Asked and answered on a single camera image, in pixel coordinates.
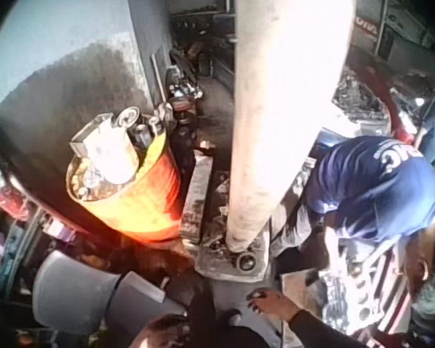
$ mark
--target orange barrel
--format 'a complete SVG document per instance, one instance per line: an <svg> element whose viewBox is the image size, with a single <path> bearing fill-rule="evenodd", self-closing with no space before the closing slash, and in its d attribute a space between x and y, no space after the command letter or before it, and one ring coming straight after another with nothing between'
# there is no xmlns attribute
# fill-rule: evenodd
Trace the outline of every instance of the orange barrel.
<svg viewBox="0 0 435 348"><path fill-rule="evenodd" d="M97 200L77 198L71 186L81 159L74 157L66 175L67 192L78 204L109 227L138 241L162 241L178 236L181 203L178 199L181 177L166 133L157 136L146 154L139 154L135 178L117 187L108 197Z"/></svg>

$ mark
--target black stain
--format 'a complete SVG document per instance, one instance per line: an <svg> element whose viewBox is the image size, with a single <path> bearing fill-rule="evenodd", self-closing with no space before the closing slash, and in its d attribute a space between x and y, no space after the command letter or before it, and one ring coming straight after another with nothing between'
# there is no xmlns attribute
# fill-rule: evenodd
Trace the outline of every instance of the black stain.
<svg viewBox="0 0 435 348"><path fill-rule="evenodd" d="M122 53L92 44L34 72L0 103L0 156L43 202L111 238L110 228L67 195L69 141L97 114L130 106L148 108Z"/></svg>

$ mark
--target concrete pillar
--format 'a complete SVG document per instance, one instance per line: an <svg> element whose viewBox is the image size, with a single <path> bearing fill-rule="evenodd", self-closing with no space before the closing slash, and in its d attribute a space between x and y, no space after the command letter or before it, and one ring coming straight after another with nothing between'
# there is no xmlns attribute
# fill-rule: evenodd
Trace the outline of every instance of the concrete pillar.
<svg viewBox="0 0 435 348"><path fill-rule="evenodd" d="M301 168L328 112L355 0L236 1L236 118L227 245L245 250Z"/></svg>

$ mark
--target black sleeve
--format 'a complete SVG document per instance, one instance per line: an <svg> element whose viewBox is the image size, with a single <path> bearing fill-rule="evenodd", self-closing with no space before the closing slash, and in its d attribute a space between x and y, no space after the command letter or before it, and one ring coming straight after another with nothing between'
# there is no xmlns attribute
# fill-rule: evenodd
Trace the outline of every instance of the black sleeve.
<svg viewBox="0 0 435 348"><path fill-rule="evenodd" d="M302 310L290 320L290 329L298 336L304 348L367 348Z"/></svg>

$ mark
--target blue t-shirt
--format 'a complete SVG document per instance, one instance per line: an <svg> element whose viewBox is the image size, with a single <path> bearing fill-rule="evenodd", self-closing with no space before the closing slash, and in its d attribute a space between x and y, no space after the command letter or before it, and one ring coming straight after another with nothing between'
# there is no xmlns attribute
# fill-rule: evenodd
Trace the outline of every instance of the blue t-shirt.
<svg viewBox="0 0 435 348"><path fill-rule="evenodd" d="M409 236L435 216L435 169L411 145L361 136L336 145L316 165L306 199L320 214L336 211L341 238Z"/></svg>
<svg viewBox="0 0 435 348"><path fill-rule="evenodd" d="M433 163L435 162L435 116L426 118L423 127L427 133L422 138L419 151L430 163Z"/></svg>

